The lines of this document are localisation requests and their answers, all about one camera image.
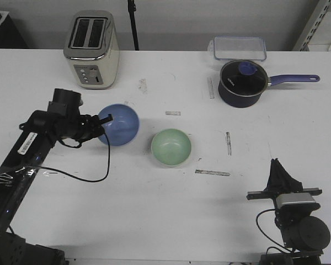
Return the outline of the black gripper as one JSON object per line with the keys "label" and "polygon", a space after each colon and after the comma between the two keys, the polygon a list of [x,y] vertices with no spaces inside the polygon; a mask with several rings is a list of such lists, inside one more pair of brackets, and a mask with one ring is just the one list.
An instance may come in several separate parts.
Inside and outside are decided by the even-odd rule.
{"label": "black gripper", "polygon": [[282,164],[277,158],[271,160],[270,172],[266,188],[262,191],[247,192],[247,200],[260,200],[270,199],[273,203],[273,208],[267,211],[275,213],[276,218],[304,218],[310,216],[314,211],[302,211],[302,210],[276,210],[275,199],[281,194],[289,193],[309,193],[314,196],[322,194],[322,190],[319,188],[303,188],[301,182],[292,178],[290,174],[284,169]]}
{"label": "black gripper", "polygon": [[93,138],[102,136],[105,130],[101,123],[108,123],[113,120],[113,116],[109,114],[105,118],[99,118],[97,115],[79,115],[72,121],[66,121],[61,127],[61,143],[64,144],[64,139],[73,139],[82,144]]}

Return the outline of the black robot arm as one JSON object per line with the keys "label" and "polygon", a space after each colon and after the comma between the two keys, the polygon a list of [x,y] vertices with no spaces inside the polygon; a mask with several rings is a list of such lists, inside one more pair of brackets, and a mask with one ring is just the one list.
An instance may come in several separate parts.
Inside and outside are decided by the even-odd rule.
{"label": "black robot arm", "polygon": [[283,243],[273,246],[260,256],[259,264],[320,264],[323,250],[331,235],[327,225],[312,216],[321,205],[314,199],[322,194],[320,188],[304,188],[290,176],[278,159],[272,159],[268,182],[264,190],[248,192],[247,200],[271,199],[275,226]]}
{"label": "black robot arm", "polygon": [[0,264],[68,264],[62,250],[32,245],[10,226],[39,169],[55,143],[82,143],[105,133],[105,118],[82,115],[81,94],[56,88],[46,111],[36,110],[20,124],[22,134],[0,166]]}

